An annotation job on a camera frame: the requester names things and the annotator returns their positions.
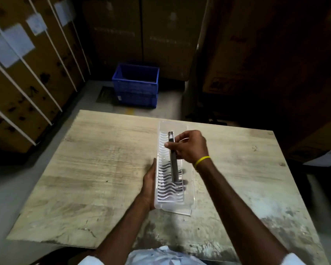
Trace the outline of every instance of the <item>hand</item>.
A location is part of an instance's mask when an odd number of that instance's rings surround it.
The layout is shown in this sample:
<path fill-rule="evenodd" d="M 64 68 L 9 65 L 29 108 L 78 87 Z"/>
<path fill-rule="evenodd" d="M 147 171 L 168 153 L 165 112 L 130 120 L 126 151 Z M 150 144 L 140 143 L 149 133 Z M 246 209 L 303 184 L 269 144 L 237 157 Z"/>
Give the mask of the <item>hand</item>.
<path fill-rule="evenodd" d="M 142 201 L 145 202 L 146 206 L 150 210 L 154 209 L 154 181 L 156 173 L 156 158 L 153 158 L 153 163 L 144 175 L 142 189 L 139 194 L 139 197 L 142 198 Z"/>
<path fill-rule="evenodd" d="M 206 139 L 199 130 L 188 130 L 174 138 L 175 142 L 166 142 L 164 146 L 177 151 L 177 158 L 195 164 L 200 158 L 208 156 Z"/>

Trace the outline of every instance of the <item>wood grain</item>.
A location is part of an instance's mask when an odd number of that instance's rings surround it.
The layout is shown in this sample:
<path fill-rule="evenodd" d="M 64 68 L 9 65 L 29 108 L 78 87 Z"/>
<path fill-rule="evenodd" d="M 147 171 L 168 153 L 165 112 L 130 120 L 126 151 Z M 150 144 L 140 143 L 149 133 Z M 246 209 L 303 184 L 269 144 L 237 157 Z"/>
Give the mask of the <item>wood grain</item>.
<path fill-rule="evenodd" d="M 288 249 L 307 264 L 328 264 L 272 131 L 185 123 L 203 133 L 215 165 Z M 141 189 L 157 154 L 158 124 L 156 118 L 80 111 L 8 239 L 97 247 Z M 238 261 L 197 173 L 194 185 L 191 217 L 150 212 L 134 248 L 169 245 L 199 258 Z"/>

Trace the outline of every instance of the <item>blue plastic crate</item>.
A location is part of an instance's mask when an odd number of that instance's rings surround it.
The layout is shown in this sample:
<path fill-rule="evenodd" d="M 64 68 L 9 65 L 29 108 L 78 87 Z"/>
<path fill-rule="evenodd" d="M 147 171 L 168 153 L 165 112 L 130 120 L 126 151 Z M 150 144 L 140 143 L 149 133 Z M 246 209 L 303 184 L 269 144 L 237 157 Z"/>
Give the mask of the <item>blue plastic crate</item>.
<path fill-rule="evenodd" d="M 133 93 L 122 93 L 115 92 L 116 97 L 120 103 L 128 105 L 137 105 L 149 108 L 155 108 L 157 106 L 158 95 L 142 95 L 142 94 L 133 94 Z"/>
<path fill-rule="evenodd" d="M 157 96 L 159 68 L 119 64 L 112 81 L 115 92 Z"/>

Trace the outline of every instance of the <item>concrete floor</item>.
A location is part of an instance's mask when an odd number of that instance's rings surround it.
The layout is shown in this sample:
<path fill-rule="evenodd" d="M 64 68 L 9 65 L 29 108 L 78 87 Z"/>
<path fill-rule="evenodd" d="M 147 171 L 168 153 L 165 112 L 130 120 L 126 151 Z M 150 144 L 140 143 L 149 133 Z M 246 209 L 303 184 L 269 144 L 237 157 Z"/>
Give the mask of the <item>concrete floor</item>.
<path fill-rule="evenodd" d="M 87 82 L 26 164 L 0 167 L 0 264 L 27 265 L 59 248 L 58 245 L 8 241 L 5 238 L 80 109 L 182 120 L 191 112 L 194 103 L 191 93 L 188 94 L 189 89 L 185 87 L 185 93 L 178 90 L 160 92 L 156 109 L 114 106 L 109 99 L 96 102 L 103 86 L 111 86 L 111 83 Z M 331 206 L 313 176 L 309 181 L 313 191 L 310 214 L 331 264 Z"/>

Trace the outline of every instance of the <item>white sleeve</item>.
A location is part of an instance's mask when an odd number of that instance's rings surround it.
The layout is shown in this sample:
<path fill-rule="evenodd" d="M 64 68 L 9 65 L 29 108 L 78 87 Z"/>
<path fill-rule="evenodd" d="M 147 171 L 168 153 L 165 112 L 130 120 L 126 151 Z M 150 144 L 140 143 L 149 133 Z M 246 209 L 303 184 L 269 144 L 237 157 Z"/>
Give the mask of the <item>white sleeve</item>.
<path fill-rule="evenodd" d="M 104 265 L 104 264 L 96 257 L 87 256 L 78 265 Z"/>
<path fill-rule="evenodd" d="M 286 255 L 281 265 L 305 265 L 305 263 L 302 262 L 296 254 L 290 253 Z"/>

